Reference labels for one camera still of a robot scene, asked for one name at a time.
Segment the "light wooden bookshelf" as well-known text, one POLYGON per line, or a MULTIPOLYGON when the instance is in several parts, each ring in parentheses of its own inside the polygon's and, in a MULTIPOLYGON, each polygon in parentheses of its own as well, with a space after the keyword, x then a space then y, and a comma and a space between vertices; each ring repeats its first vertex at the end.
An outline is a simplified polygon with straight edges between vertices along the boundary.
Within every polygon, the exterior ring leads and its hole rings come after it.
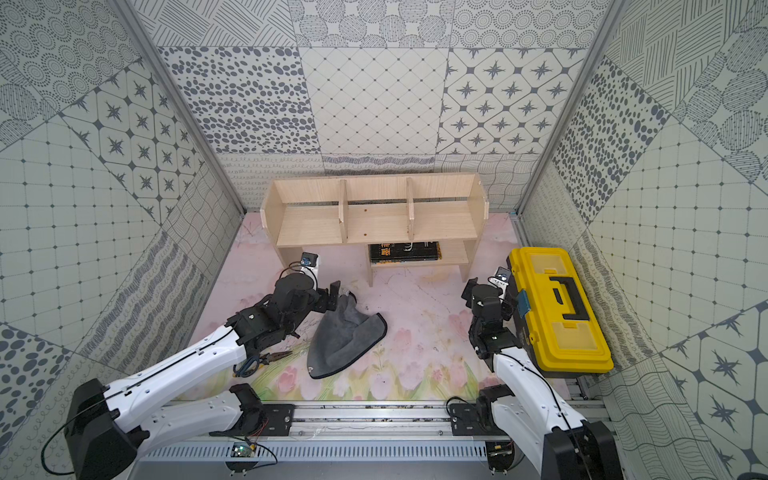
POLYGON ((270 183, 260 216, 283 266, 306 247, 436 242, 467 277, 489 218, 475 173, 296 177, 270 183))

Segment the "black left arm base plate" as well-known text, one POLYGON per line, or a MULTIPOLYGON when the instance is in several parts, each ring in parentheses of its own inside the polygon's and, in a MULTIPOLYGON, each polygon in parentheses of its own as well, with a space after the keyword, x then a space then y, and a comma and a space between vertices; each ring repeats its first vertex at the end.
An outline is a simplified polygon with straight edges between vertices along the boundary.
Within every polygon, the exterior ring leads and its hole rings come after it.
POLYGON ((296 406, 294 404, 268 403, 249 407, 236 418, 227 430, 210 432, 212 437, 252 437, 288 436, 293 422, 296 406))

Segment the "green grey cleaning cloth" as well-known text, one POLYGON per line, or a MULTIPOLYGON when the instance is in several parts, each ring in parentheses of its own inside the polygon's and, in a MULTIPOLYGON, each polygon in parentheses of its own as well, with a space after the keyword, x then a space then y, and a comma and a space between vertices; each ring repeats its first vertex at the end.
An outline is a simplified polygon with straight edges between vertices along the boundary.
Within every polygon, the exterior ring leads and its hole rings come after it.
POLYGON ((369 315, 360 311, 352 292, 340 295, 336 310, 324 314, 310 343, 309 376, 320 380, 347 369, 384 339, 387 332, 387 322, 380 313, 369 315))

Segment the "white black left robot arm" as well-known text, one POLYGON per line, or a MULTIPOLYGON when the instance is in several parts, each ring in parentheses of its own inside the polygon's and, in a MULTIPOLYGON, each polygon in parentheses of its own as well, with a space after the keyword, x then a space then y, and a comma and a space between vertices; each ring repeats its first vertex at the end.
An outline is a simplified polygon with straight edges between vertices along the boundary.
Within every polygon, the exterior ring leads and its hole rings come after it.
POLYGON ((91 379, 73 393, 59 428, 77 479, 113 479, 151 451, 209 434, 248 437, 269 421, 262 400, 244 381, 262 352, 295 335, 312 312, 332 311, 340 282, 317 285, 312 272, 280 278, 272 294, 231 316, 203 340, 131 376, 91 379), (172 405, 179 394, 226 368, 239 382, 222 394, 172 405))

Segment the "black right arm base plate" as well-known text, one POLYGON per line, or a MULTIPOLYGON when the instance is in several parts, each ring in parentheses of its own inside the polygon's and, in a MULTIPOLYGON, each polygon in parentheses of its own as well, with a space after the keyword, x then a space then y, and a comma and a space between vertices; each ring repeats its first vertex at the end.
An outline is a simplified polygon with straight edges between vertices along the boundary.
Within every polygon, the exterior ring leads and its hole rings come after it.
POLYGON ((461 401, 451 401, 445 404, 446 410, 451 420, 452 435, 456 437, 510 437, 517 439, 519 436, 532 435, 533 430, 527 424, 530 420, 524 411, 520 410, 520 402, 513 396, 506 396, 497 399, 493 406, 509 407, 517 410, 517 415, 513 419, 502 420, 501 427, 493 422, 491 414, 483 417, 475 403, 466 403, 461 401))

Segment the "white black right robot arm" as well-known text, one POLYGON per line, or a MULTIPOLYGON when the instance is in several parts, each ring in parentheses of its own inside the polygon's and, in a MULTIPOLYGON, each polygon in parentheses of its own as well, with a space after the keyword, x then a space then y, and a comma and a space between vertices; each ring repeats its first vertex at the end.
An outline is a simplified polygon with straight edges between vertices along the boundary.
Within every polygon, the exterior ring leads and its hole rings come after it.
POLYGON ((504 324, 517 307, 506 292, 509 279, 504 269, 486 283, 471 278, 461 294, 472 312, 469 341, 500 380, 479 394, 480 425, 506 434, 542 479, 622 479, 609 428, 571 407, 504 324))

